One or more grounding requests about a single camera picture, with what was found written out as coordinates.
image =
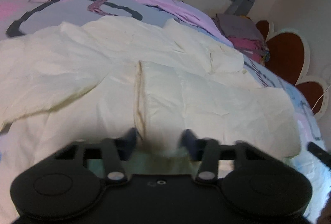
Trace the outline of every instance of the round pad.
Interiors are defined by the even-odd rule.
[[[50,167],[36,165],[19,175],[10,189],[19,212],[39,219],[78,214],[95,202],[100,191],[98,177],[66,161]]]
[[[64,174],[50,174],[38,178],[34,189],[41,195],[57,196],[66,193],[72,186],[72,180]]]
[[[228,174],[221,183],[227,201],[244,214],[282,218],[304,210],[311,197],[309,180],[283,164],[252,161]]]

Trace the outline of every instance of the white blanket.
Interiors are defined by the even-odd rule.
[[[195,115],[200,110],[204,114],[194,124],[164,121],[163,125],[170,128],[160,130],[162,135],[151,137],[149,144],[152,147],[155,145],[159,149],[161,145],[162,150],[173,149],[180,136],[179,126],[191,127],[203,137],[220,133],[224,120],[218,122],[215,118],[216,106],[204,92],[213,83],[219,87],[213,87],[216,90],[214,97],[221,93],[218,90],[236,92],[231,100],[237,105],[232,105],[231,109],[224,101],[217,103],[218,115],[238,115],[231,117],[229,126],[241,129],[232,140],[224,142],[251,139],[255,124],[262,122],[264,128],[258,132],[262,137],[258,146],[266,145],[264,141],[267,141],[265,149],[268,151],[277,134],[279,137],[274,140],[279,143],[272,154],[283,157],[298,153],[300,141],[295,126],[288,124],[289,129],[279,133],[265,121],[270,116],[276,122],[273,126],[278,126],[283,122],[282,113],[286,112],[286,122],[294,122],[290,100],[284,92],[268,92],[263,100],[270,98],[265,106],[272,106],[275,113],[258,111],[265,106],[258,104],[260,97],[250,91],[261,86],[243,69],[243,57],[236,50],[173,19],[163,29],[127,17],[102,17],[82,27],[62,23],[0,43],[0,125],[14,121],[8,134],[0,140],[1,224],[10,223],[17,216],[9,187],[19,173],[75,139],[99,141],[104,137],[118,137],[134,126],[134,111],[138,110],[134,83],[139,61],[152,61],[200,79],[192,86],[197,87],[192,92],[197,98],[187,99],[185,103],[192,101],[199,108],[194,111]],[[174,96],[180,94],[183,88],[179,87],[175,76],[161,76],[159,82],[164,88],[156,90],[157,84],[153,86],[158,98],[162,97],[165,88]],[[281,98],[279,104],[271,101],[275,96]],[[177,114],[182,112],[180,109],[178,107]],[[252,111],[257,111],[258,115],[252,115],[253,121],[243,122],[243,115]],[[151,124],[160,120],[162,118],[152,120]],[[227,135],[231,135],[231,128],[227,127]]]
[[[300,150],[293,107],[282,89],[230,87],[140,62],[135,93],[135,123],[154,151],[175,151],[184,129],[226,145],[244,140],[278,159]]]

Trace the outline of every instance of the metal screw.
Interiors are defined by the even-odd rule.
[[[124,178],[124,174],[121,172],[111,172],[107,175],[108,179],[118,181]]]
[[[202,180],[212,180],[213,178],[215,178],[215,174],[212,172],[201,172],[199,175],[199,178]]]
[[[165,185],[167,182],[165,180],[158,180],[156,183],[159,185]]]

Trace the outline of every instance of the white wire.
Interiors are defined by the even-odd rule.
[[[318,101],[324,96],[325,92],[327,92],[327,90],[329,89],[329,87],[331,86],[331,84],[326,88],[326,90],[323,92],[323,94],[318,98],[317,102],[315,102],[312,111],[314,110],[315,106],[317,105]]]

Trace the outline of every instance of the black mount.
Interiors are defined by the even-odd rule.
[[[190,130],[180,146],[193,161],[191,175],[127,175],[138,132],[99,144],[74,142],[20,174],[10,192],[20,214],[16,224],[216,224],[309,223],[302,217],[311,197],[308,179],[257,148],[219,145]],[[89,170],[101,160],[103,172]],[[218,161],[234,171],[218,179]]]

